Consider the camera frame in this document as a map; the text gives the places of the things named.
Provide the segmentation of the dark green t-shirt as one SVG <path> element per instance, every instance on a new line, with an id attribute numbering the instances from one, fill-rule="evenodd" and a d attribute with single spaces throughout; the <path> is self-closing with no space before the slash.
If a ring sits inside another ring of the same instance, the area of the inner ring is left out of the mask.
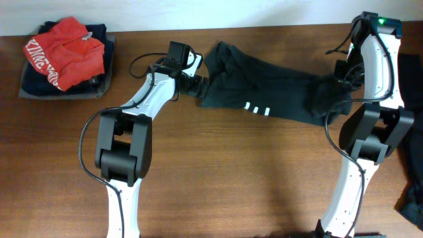
<path id="1" fill-rule="evenodd" d="M 206 56 L 210 85 L 204 108 L 245 109 L 324 126 L 351 111 L 351 94 L 333 75 L 273 65 L 219 42 Z"/>

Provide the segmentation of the black garment white logo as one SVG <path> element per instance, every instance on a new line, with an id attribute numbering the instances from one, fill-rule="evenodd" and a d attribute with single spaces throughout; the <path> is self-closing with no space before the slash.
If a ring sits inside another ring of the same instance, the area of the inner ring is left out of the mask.
<path id="1" fill-rule="evenodd" d="M 422 63 L 420 56 L 399 55 L 399 86 L 405 109 L 414 122 L 401 142 L 408 185 L 398 212 L 422 229 Z"/>

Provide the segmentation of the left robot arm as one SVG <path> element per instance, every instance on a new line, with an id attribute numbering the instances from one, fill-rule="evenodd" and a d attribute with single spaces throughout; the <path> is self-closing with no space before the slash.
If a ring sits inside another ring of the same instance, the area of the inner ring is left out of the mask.
<path id="1" fill-rule="evenodd" d="M 181 92 L 199 95 L 202 55 L 170 42 L 163 58 L 147 68 L 144 84 L 125 104 L 100 113 L 95 166 L 108 193 L 108 237 L 140 237 L 139 191 L 152 160 L 152 122 Z"/>

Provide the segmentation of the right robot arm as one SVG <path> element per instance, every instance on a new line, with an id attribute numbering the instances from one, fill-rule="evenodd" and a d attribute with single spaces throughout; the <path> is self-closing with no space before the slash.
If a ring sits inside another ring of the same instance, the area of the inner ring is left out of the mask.
<path id="1" fill-rule="evenodd" d="M 399 87 L 398 54 L 402 22 L 364 11 L 352 21 L 345 39 L 347 58 L 337 73 L 350 86 L 364 85 L 359 109 L 345 121 L 333 148 L 342 166 L 330 205 L 314 237 L 356 237 L 355 226 L 368 184 L 413 125 Z"/>

